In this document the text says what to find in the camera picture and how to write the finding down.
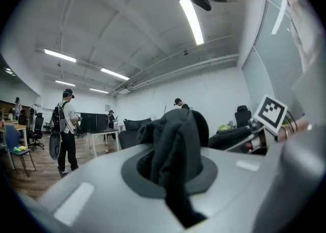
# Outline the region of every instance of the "monitor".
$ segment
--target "monitor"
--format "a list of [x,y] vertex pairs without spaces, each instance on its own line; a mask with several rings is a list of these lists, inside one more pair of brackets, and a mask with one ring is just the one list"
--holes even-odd
[[94,113],[81,113],[80,128],[83,133],[91,133],[97,131],[96,114]]
[[96,123],[97,123],[97,131],[105,131],[107,129],[106,125],[106,114],[96,114]]

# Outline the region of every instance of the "blue chair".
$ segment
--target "blue chair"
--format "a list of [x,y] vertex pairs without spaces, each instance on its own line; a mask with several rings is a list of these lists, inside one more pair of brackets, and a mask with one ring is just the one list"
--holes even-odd
[[[25,154],[27,154],[28,152],[30,152],[31,149],[22,150],[22,151],[14,151],[14,147],[19,147],[19,140],[20,140],[20,133],[18,130],[16,130],[15,126],[6,125],[5,126],[5,135],[6,135],[6,144],[7,144],[8,151],[10,152],[11,155],[16,155],[16,156],[20,157],[20,161],[22,163],[22,166],[24,167],[27,177],[30,177],[29,174],[27,173],[26,164],[25,164],[25,160],[24,160],[23,156]],[[33,163],[34,169],[36,170],[31,153],[30,153],[30,157],[31,157],[31,161]],[[12,163],[14,165],[15,171],[18,174],[15,163],[14,163],[14,159],[12,157],[11,157],[11,159],[12,159]]]

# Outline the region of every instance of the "table leg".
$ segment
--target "table leg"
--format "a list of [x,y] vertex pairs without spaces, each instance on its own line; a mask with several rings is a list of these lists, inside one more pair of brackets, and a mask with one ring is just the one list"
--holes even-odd
[[23,129],[23,132],[24,132],[24,144],[25,144],[25,147],[28,149],[29,148],[29,145],[27,143],[27,134],[26,134],[26,128]]
[[7,153],[8,153],[8,158],[9,158],[10,166],[11,166],[11,168],[14,170],[14,169],[15,169],[15,166],[14,166],[14,163],[12,162],[12,158],[11,158],[10,151],[9,151],[8,148],[7,148],[7,143],[6,143],[6,133],[3,132],[2,134],[3,134],[3,136],[4,136],[4,145],[5,145],[5,149],[7,150]]
[[120,150],[120,145],[119,145],[119,138],[118,138],[118,132],[115,132],[116,134],[116,142],[117,142],[117,151]]
[[96,148],[95,148],[94,136],[93,136],[93,134],[92,134],[91,136],[92,136],[92,144],[93,144],[94,157],[96,158],[96,157],[97,157],[97,154],[96,154]]
[[107,134],[104,134],[105,137],[105,145],[107,146]]

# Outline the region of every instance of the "person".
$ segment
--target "person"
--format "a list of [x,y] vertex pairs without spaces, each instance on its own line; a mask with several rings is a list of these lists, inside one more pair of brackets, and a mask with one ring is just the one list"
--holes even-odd
[[32,130],[34,130],[35,119],[37,115],[37,105],[33,105],[32,107],[30,107],[29,113],[30,113],[30,127],[32,127]]
[[[115,118],[114,118],[114,111],[113,110],[109,110],[109,112],[108,112],[108,115],[107,115],[107,125],[108,125],[108,127],[109,128],[111,128],[111,129],[114,129],[114,121],[115,121]],[[112,139],[116,139],[116,135],[114,134],[114,133],[112,133],[111,134],[112,135]]]
[[63,107],[63,112],[66,119],[66,127],[61,133],[62,143],[61,150],[58,157],[58,169],[63,175],[66,175],[68,171],[66,170],[66,152],[68,152],[68,161],[70,163],[71,171],[78,168],[76,159],[76,145],[75,145],[75,135],[73,131],[73,126],[79,122],[80,118],[76,116],[76,110],[71,99],[75,96],[72,94],[71,89],[66,89],[63,92],[62,100],[58,103],[59,106]]
[[[325,53],[325,32],[308,0],[287,0],[290,6],[291,33],[299,50],[303,73]],[[309,123],[305,117],[290,124],[295,132],[305,131]],[[291,135],[290,126],[280,129],[278,141],[284,142]]]
[[20,115],[20,112],[22,110],[19,97],[15,100],[15,110],[14,110],[14,120],[18,120],[18,116]]
[[188,106],[188,104],[184,103],[180,98],[176,98],[174,100],[174,106],[180,106],[182,109],[190,109],[190,107]]

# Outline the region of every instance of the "white ceiling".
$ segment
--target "white ceiling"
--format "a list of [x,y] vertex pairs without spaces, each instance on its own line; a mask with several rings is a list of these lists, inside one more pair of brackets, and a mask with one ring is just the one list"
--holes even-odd
[[[133,77],[169,58],[144,71],[145,80],[238,52],[226,4],[214,3],[210,12],[195,6],[205,42],[198,47],[179,0],[30,0],[28,6],[26,21],[35,39],[30,48],[47,81],[111,91],[123,80],[101,67]],[[77,63],[46,55],[45,48],[76,57]],[[185,49],[187,57],[170,57]]]

